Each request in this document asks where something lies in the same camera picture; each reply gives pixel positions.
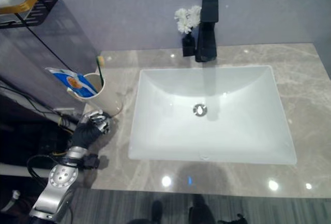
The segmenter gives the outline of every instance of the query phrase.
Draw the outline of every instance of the sink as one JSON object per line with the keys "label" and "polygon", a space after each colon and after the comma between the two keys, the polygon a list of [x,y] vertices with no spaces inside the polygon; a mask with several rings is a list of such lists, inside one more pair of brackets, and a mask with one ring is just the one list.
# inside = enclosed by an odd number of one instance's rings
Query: sink
{"label": "sink", "polygon": [[129,158],[295,164],[272,67],[141,70]]}

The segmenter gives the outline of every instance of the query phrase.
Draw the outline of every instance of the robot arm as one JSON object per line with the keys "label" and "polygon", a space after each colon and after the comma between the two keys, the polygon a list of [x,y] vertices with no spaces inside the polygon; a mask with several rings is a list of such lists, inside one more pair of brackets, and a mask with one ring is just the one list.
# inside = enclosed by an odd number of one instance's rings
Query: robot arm
{"label": "robot arm", "polygon": [[72,147],[50,172],[44,191],[30,211],[30,216],[50,222],[60,222],[72,200],[78,178],[78,164],[87,154],[87,148],[102,134],[109,132],[110,117],[102,110],[84,115],[72,136]]}

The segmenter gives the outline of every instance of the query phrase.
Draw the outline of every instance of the black faucet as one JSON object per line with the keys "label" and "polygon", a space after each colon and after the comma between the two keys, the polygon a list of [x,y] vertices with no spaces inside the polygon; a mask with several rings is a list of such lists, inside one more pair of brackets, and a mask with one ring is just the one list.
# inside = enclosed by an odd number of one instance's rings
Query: black faucet
{"label": "black faucet", "polygon": [[202,0],[196,62],[208,62],[216,59],[216,41],[214,27],[218,22],[218,0]]}

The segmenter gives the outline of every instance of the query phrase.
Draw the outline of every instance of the marble countertop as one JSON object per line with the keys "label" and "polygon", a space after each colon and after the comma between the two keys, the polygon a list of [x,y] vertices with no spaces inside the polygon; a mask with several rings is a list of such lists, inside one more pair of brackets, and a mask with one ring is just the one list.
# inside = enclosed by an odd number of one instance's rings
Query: marble countertop
{"label": "marble countertop", "polygon": [[[104,51],[102,73],[123,100],[114,132],[90,150],[100,167],[87,172],[94,189],[204,193],[259,197],[331,197],[331,81],[312,44],[218,47],[213,66],[271,65],[293,138],[296,165],[131,160],[131,124],[139,72],[145,68],[202,67],[181,49]],[[163,186],[163,177],[171,185]],[[278,184],[271,190],[270,181]]]}

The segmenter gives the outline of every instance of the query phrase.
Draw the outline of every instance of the white cup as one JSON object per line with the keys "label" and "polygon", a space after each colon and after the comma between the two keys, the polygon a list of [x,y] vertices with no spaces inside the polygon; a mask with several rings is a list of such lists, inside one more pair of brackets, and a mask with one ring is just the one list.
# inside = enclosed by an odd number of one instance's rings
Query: white cup
{"label": "white cup", "polygon": [[94,96],[81,97],[77,95],[70,88],[67,88],[67,92],[79,101],[85,102],[91,105],[93,108],[102,109],[110,114],[110,116],[117,115],[122,109],[122,102],[116,95],[115,91],[110,85],[107,85],[106,80],[103,79],[103,86],[101,86],[100,75],[96,73],[88,73],[84,75],[98,92]]}

